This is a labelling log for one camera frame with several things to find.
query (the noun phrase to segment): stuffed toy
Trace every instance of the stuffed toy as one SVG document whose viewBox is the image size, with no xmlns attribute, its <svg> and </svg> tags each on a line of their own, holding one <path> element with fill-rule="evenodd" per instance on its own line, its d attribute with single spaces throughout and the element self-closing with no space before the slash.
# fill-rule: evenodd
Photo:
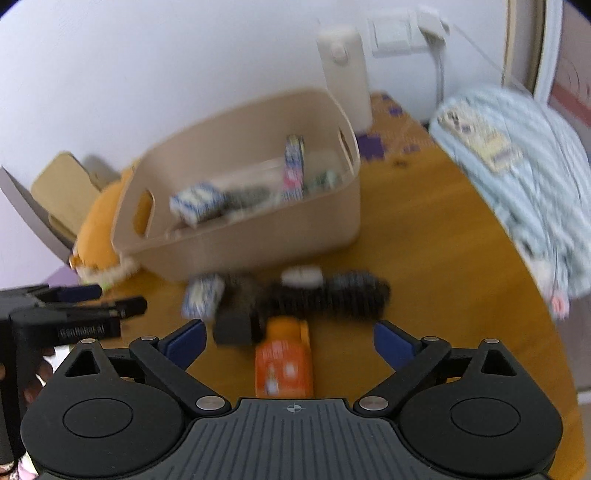
<svg viewBox="0 0 591 480">
<path fill-rule="evenodd" d="M 121 174 L 121 179 L 111 183 L 95 200 L 82 224 L 70 266 L 76 270 L 83 283 L 98 283 L 104 290 L 125 280 L 139 270 L 139 264 L 129 257 L 122 257 L 111 244 L 111 229 L 127 181 L 133 167 Z M 139 202 L 134 219 L 137 232 L 144 232 L 152 209 L 152 198 L 146 194 Z"/>
</svg>

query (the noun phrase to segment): power plug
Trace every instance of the power plug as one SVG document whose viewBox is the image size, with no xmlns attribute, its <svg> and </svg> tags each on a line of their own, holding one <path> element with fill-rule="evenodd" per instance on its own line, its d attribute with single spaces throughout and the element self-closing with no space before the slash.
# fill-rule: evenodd
<svg viewBox="0 0 591 480">
<path fill-rule="evenodd" d="M 427 41 L 445 42 L 449 35 L 449 25 L 444 22 L 439 12 L 429 7 L 417 8 L 417 24 Z"/>
</svg>

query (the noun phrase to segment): wooden table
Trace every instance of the wooden table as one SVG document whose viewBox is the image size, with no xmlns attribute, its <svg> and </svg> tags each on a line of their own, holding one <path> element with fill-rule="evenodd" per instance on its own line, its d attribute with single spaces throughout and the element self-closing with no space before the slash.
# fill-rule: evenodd
<svg viewBox="0 0 591 480">
<path fill-rule="evenodd" d="M 386 278 L 392 301 L 385 318 L 416 337 L 437 335 L 471 348 L 483 338 L 502 339 L 562 415 L 564 434 L 551 475 L 580 479 L 586 462 L 576 393 L 534 282 L 466 177 L 417 124 L 403 112 L 394 115 L 392 105 L 374 97 L 374 133 L 383 134 L 387 152 L 361 170 L 359 239 L 306 263 L 326 274 L 366 268 Z M 398 118 L 397 129 L 385 112 Z M 105 345 L 126 345 L 147 334 L 163 337 L 184 323 L 184 285 L 141 272 L 108 296 L 136 294 L 148 299 L 147 314 L 125 322 L 122 340 Z M 374 352 L 371 322 L 316 319 L 310 330 L 317 397 L 352 402 L 391 374 Z M 210 338 L 189 372 L 234 403 L 254 396 L 253 360 L 252 348 L 217 347 Z"/>
</svg>

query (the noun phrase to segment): storage basket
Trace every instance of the storage basket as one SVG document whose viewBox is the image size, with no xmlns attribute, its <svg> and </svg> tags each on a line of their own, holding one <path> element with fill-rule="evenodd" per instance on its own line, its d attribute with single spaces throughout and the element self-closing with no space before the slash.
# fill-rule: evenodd
<svg viewBox="0 0 591 480">
<path fill-rule="evenodd" d="M 253 169 L 282 169 L 290 134 L 304 137 L 305 178 L 336 170 L 341 182 L 335 189 L 196 229 L 171 214 L 170 197 L 201 181 L 235 178 L 241 171 L 250 171 L 252 179 Z M 307 89 L 262 99 L 193 125 L 147 152 L 119 202 L 113 247 L 169 281 L 254 270 L 342 247 L 359 232 L 359 166 L 351 125 L 328 92 Z M 145 192 L 152 211 L 145 232 L 137 232 L 134 217 Z"/>
</svg>

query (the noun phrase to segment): metal screw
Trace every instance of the metal screw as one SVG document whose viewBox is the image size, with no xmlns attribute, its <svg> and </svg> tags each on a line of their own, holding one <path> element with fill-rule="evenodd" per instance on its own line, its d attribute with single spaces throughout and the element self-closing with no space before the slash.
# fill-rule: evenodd
<svg viewBox="0 0 591 480">
<path fill-rule="evenodd" d="M 378 411 L 383 410 L 388 406 L 388 400 L 383 397 L 363 397 L 359 400 L 359 406 L 364 410 Z"/>
<path fill-rule="evenodd" d="M 195 402 L 197 408 L 202 410 L 219 410 L 226 404 L 226 401 L 222 397 L 218 397 L 217 395 L 206 395 L 205 397 L 201 397 L 199 400 Z"/>
</svg>

